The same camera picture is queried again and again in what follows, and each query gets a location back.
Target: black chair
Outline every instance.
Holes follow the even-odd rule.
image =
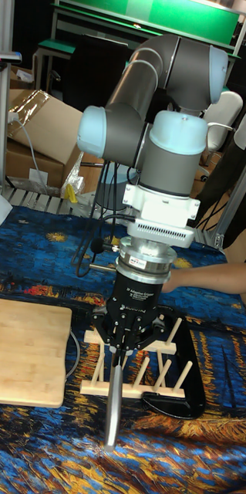
[[[62,77],[62,100],[84,111],[104,107],[129,59],[127,44],[81,35]]]

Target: green board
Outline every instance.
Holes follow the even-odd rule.
[[[62,0],[61,5],[82,6],[96,12],[119,15],[133,22],[145,22],[229,44],[239,14],[193,0]]]

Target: light blue joint cap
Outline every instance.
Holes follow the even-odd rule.
[[[77,135],[81,151],[102,157],[106,146],[106,111],[103,107],[84,110]]]
[[[223,90],[227,73],[227,53],[222,49],[210,47],[210,93],[211,102],[217,103]]]
[[[206,147],[207,123],[199,117],[160,111],[154,119],[150,140],[156,146],[175,154],[202,153]]]

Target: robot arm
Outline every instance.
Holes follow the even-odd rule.
[[[152,38],[134,52],[106,108],[84,111],[79,148],[142,170],[139,185],[127,186],[124,196],[138,211],[130,235],[191,244],[193,233],[185,227],[199,202],[189,195],[207,134],[194,114],[219,100],[226,71],[222,50],[172,35]],[[160,112],[151,127],[145,117],[157,87],[181,112]]]
[[[194,235],[187,220],[199,205],[189,195],[207,125],[194,115],[219,100],[226,71],[227,54],[213,46],[172,35],[150,39],[133,54],[106,108],[88,107],[80,122],[79,149],[141,170],[139,183],[128,184],[123,198],[135,221],[120,241],[113,294],[106,307],[93,311],[113,353],[107,450],[116,444],[124,357],[166,329],[158,297],[176,258],[171,246],[189,247]],[[161,111],[150,126],[145,117],[157,87],[181,112]]]

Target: starry night tablecloth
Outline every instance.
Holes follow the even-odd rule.
[[[13,208],[0,227],[0,296],[83,307],[83,316],[72,318],[81,357],[62,407],[0,405],[0,492],[246,493],[246,316],[239,296],[193,288],[160,296],[187,318],[206,410],[185,421],[123,399],[116,450],[103,451],[106,399],[79,394],[79,385],[91,378],[99,355],[97,346],[83,343],[89,326],[85,307],[104,303],[114,274],[92,271],[76,278],[70,261],[85,224],[81,218]],[[124,227],[117,228],[117,237],[125,234]],[[225,262],[221,252],[197,243],[176,250],[176,268]],[[114,259],[105,252],[100,262]],[[130,380],[140,354],[130,366]],[[74,356],[69,341],[68,368]]]

